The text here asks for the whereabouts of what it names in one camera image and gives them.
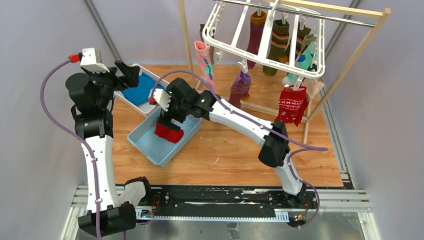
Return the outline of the purple striped sock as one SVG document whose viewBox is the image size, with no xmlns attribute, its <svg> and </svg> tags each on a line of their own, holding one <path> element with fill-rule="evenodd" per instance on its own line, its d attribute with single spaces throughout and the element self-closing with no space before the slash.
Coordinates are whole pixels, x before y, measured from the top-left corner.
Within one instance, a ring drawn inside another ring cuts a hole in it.
<svg viewBox="0 0 424 240">
<path fill-rule="evenodd" d="M 242 107 L 241 101 L 245 101 L 250 97 L 251 83 L 252 77 L 248 73 L 240 71 L 231 85 L 228 102 L 240 109 Z"/>
</svg>

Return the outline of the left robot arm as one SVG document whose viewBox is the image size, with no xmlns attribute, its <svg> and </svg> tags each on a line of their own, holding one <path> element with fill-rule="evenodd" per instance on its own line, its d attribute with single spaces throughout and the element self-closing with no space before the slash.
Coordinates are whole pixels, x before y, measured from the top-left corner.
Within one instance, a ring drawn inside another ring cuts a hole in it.
<svg viewBox="0 0 424 240">
<path fill-rule="evenodd" d="M 154 199 L 146 177 L 128 180 L 118 193 L 113 169 L 113 114 L 108 108 L 115 91 L 137 87 L 141 68 L 116 61 L 114 67 L 75 73 L 65 81 L 74 105 L 71 132 L 81 142 L 85 155 L 88 200 L 86 214 L 78 218 L 81 230 L 98 239 L 134 229 L 136 208 Z"/>
</svg>

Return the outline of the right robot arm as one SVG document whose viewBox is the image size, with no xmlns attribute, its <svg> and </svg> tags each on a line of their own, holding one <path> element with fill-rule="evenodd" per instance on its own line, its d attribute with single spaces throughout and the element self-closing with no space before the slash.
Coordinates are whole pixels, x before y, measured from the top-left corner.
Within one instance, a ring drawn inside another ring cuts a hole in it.
<svg viewBox="0 0 424 240">
<path fill-rule="evenodd" d="M 210 90 L 198 92 L 182 78 L 174 79 L 166 89 L 152 90 L 150 101 L 160 106 L 157 123 L 166 130 L 180 132 L 181 128 L 174 121 L 183 123 L 187 116 L 193 116 L 225 125 L 245 135 L 261 147 L 258 159 L 275 171 L 286 203 L 294 209 L 306 203 L 307 187 L 292 164 L 288 133 L 283 122 L 257 118 Z"/>
</svg>

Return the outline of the red and cream sock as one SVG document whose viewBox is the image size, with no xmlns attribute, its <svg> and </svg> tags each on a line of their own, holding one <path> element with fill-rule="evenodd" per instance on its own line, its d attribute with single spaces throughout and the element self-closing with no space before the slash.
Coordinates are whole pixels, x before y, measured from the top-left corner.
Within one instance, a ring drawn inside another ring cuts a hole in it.
<svg viewBox="0 0 424 240">
<path fill-rule="evenodd" d="M 171 142 L 174 144 L 178 143 L 184 136 L 183 129 L 173 130 L 173 129 L 167 128 L 165 125 L 160 123 L 156 124 L 154 133 L 158 137 L 165 139 L 168 142 Z"/>
</svg>

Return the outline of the pink patterned sock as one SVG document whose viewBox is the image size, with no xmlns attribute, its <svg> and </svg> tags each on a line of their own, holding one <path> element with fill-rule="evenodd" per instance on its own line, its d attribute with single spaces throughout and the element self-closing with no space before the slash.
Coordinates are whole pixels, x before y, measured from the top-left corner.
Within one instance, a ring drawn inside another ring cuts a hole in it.
<svg viewBox="0 0 424 240">
<path fill-rule="evenodd" d="M 194 41 L 194 48 L 202 78 L 207 82 L 206 86 L 216 92 L 210 47 L 206 43 L 196 40 Z"/>
</svg>

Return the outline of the white clip sock hanger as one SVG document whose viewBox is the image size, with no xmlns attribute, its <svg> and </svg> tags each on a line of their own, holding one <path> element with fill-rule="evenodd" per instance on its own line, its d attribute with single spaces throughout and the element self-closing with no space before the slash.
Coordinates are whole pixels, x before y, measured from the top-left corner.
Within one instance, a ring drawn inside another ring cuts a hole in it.
<svg viewBox="0 0 424 240">
<path fill-rule="evenodd" d="M 220 40 L 213 38 L 213 31 L 217 28 L 219 21 L 221 20 L 222 12 L 226 4 L 234 4 L 243 6 L 241 16 L 237 28 L 235 30 L 232 42 L 230 44 L 224 43 Z M 241 29 L 245 21 L 247 12 L 249 8 L 257 8 L 262 10 L 267 10 L 267 18 L 264 24 L 261 41 L 259 45 L 259 50 L 257 55 L 247 52 L 241 48 L 237 47 L 237 43 L 241 34 Z M 272 28 L 273 22 L 275 20 L 275 15 L 277 12 L 288 13 L 294 15 L 294 24 L 290 26 L 289 36 L 290 43 L 293 49 L 290 50 L 290 57 L 288 63 L 280 63 L 274 60 L 268 59 L 268 53 L 270 50 L 271 38 L 272 38 Z M 296 66 L 297 59 L 296 55 L 296 37 L 299 27 L 300 17 L 310 17 L 317 20 L 317 29 L 315 32 L 316 35 L 316 51 L 317 55 L 315 56 L 315 61 L 317 65 L 317 71 L 307 71 L 303 70 Z M 203 29 L 203 38 L 207 45 L 213 46 L 219 53 L 226 52 L 241 58 L 239 66 L 241 70 L 246 73 L 248 71 L 247 61 L 251 61 L 266 67 L 271 67 L 279 71 L 284 71 L 286 73 L 292 73 L 298 75 L 299 78 L 295 82 L 295 86 L 300 86 L 300 81 L 307 79 L 319 79 L 325 73 L 325 22 L 327 17 L 321 15 L 317 11 L 295 6 L 293 3 L 283 4 L 279 3 L 278 0 L 272 1 L 268 5 L 251 3 L 249 0 L 240 1 L 240 0 L 218 0 L 208 17 L 205 27 Z"/>
</svg>

